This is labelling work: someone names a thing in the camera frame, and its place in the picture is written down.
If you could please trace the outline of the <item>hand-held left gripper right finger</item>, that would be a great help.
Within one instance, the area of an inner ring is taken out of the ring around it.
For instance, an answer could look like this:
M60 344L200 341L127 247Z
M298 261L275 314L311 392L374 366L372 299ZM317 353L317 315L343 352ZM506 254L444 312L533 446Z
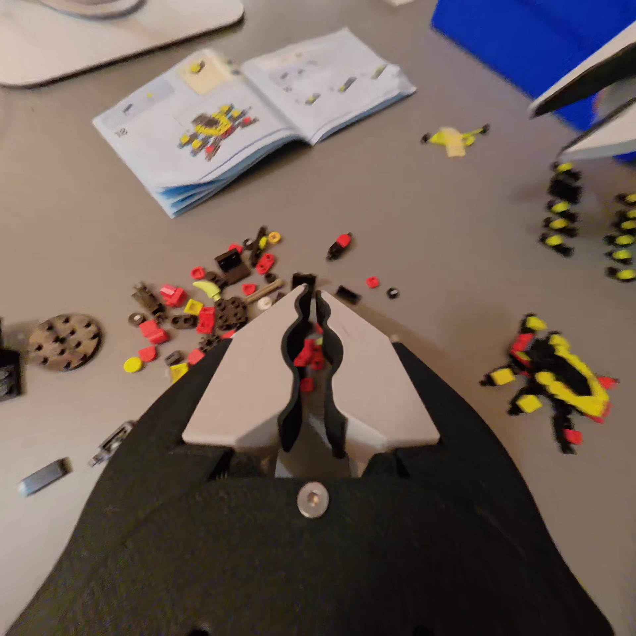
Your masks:
M434 446L440 433L383 332L326 291L315 293L324 378L324 425L333 455L360 477L371 459Z

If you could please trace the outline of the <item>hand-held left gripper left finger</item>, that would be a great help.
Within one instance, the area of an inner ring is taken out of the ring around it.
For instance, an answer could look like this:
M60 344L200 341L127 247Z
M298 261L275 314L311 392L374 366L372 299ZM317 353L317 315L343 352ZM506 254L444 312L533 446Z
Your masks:
M240 330L185 427L187 445L224 447L260 459L289 452L303 422L294 361L310 327L314 288L302 284Z

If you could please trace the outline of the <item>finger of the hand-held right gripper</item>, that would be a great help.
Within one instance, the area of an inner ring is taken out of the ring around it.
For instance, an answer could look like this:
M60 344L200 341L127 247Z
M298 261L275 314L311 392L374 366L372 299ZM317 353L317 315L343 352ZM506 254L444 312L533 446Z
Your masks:
M617 35L533 101L529 117L568 107L634 75L635 36Z
M561 148L562 160L592 160L635 151L635 100L609 111Z

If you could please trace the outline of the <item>group of black yellow-studded lego legs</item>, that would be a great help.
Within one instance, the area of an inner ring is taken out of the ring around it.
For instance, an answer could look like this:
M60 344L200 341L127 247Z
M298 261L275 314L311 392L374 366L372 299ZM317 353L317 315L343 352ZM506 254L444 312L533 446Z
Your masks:
M583 199L583 174L569 162L555 162L551 166L546 202L547 216L543 219L538 242L561 258L572 258L571 240L579 235L578 206ZM607 278L621 282L635 282L635 193L616 195L621 207L610 223L610 232L602 238L607 247L604 268Z

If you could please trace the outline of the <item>pile of lego pieces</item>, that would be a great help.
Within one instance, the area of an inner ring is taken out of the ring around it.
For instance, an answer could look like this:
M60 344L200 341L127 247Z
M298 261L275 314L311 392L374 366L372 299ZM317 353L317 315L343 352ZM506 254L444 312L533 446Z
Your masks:
M275 242L272 236L272 233L268 233L267 227L260 227L256 238L251 242L244 243L241 248L242 251L237 251L237 246L233 244L229 251L217 257L218 266L223 270L223 276L227 280L228 285L231 286L249 277L250 268L258 271L259 275L267 275L275 258L269 253L264 253L263 249L267 244ZM190 322L186 321L186 324L179 324L182 327L195 327L197 333L208 338L208 340L217 331L227 335L229 332L234 332L244 327L249 319L249 306L256 303L259 299L271 300L269 294L277 290L280 283L281 281L276 279L272 281L272 285L269 288L263 287L249 296L224 298L223 291L219 291L219 285L211 281L211 279L205 278L205 271L203 271L203 277L194 280L193 284L202 289L210 301L214 300L214 305L206 306L198 301L195 302L193 298L186 298L189 303L186 307L187 311L183 315L180 314L174 317L178 319L193 319ZM141 370L144 363L147 362L146 357L144 357L146 354L150 354L148 359L155 359L157 345L165 343L169 339L167 332L156 322L157 316L158 314L150 315L147 320L139 322L139 330L144 332L144 338L147 338L148 346L140 349L137 355L125 361L123 369L127 373ZM311 366L314 370L320 370L322 366L319 369L318 366L314 365L314 362L319 357L321 359L324 358L322 349L317 346L314 339L310 338L308 344L304 344L303 350L296 357L294 365L300 371L304 371L307 366ZM304 388L305 380L301 379L300 393L303 392Z

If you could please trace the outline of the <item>yellow black lego spider model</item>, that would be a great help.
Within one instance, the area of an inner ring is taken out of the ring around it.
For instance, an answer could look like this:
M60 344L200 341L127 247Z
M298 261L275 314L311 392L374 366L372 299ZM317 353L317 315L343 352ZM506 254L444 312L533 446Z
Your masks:
M595 374L570 349L561 332L548 331L536 314L522 318L507 348L507 364L486 373L482 387L501 387L518 379L523 386L508 403L510 417L533 413L547 402L552 409L552 430L564 455L575 455L583 435L572 421L574 414L603 424L611 410L609 392L619 380Z

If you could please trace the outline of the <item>black lego clip plate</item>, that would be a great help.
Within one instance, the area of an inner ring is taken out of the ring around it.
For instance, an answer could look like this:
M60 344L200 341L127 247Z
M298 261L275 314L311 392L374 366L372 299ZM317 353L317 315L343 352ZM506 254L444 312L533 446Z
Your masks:
M115 431L113 431L98 447L97 453L88 461L89 467L95 467L107 462L114 455L123 440L131 433L136 426L135 420L123 422Z

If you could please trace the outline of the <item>black round lego plate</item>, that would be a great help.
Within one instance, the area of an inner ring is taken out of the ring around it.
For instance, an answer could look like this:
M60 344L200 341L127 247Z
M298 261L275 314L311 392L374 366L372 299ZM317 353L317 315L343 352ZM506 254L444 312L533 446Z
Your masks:
M51 372L77 370L99 353L103 335L100 323L89 315L56 315L30 334L28 362Z

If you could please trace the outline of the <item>black flat lego tile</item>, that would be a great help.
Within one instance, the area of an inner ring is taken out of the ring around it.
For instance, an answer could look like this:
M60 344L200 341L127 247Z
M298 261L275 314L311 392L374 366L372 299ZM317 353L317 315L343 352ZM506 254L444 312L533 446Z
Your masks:
M54 460L23 478L19 483L18 492L21 497L30 497L61 480L71 471L72 467L68 457Z

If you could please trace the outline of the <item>black stacked lego bricks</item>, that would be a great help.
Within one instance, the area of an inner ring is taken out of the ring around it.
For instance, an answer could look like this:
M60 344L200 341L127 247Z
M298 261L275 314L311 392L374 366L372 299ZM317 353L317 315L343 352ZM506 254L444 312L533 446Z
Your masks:
M22 358L20 352L4 344L1 318L1 402L18 398L23 393Z

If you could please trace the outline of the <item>blue lego instruction booklet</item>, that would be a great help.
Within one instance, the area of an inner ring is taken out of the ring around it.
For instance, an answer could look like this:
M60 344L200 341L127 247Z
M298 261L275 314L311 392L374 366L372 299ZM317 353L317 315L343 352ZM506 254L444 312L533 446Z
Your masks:
M234 65L203 48L93 120L175 218L282 146L315 146L416 87L349 29Z

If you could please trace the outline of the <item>blue plastic bin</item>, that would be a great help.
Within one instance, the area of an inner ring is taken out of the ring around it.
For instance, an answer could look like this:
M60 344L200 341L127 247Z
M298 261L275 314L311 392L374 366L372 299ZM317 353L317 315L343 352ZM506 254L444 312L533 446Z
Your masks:
M635 36L635 2L438 1L431 26L536 100L617 35ZM584 132L630 99L635 76L554 112Z

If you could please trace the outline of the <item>white laptop stand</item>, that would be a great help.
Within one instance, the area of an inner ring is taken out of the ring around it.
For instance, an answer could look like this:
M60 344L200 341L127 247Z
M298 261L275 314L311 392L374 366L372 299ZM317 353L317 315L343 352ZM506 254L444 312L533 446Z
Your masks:
M241 1L2 1L1 86L30 88L243 19Z

